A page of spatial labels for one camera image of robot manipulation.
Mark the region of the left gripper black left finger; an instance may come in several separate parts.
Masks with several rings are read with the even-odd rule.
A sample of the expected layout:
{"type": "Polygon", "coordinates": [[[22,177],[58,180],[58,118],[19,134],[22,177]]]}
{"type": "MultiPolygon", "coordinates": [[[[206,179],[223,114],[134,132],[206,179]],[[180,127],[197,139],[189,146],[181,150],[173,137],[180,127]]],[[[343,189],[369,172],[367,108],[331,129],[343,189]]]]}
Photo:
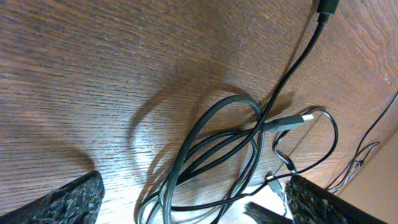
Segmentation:
{"type": "Polygon", "coordinates": [[[94,224],[105,188],[101,174],[93,170],[21,208],[1,216],[1,223],[94,224]]]}

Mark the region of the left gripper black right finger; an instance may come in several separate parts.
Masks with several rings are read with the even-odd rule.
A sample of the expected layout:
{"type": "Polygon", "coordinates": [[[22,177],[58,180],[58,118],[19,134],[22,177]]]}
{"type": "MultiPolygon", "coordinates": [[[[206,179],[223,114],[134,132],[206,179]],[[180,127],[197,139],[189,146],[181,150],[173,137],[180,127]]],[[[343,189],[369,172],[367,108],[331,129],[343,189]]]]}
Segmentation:
{"type": "Polygon", "coordinates": [[[384,223],[300,175],[286,183],[285,194],[294,223],[384,223]]]}

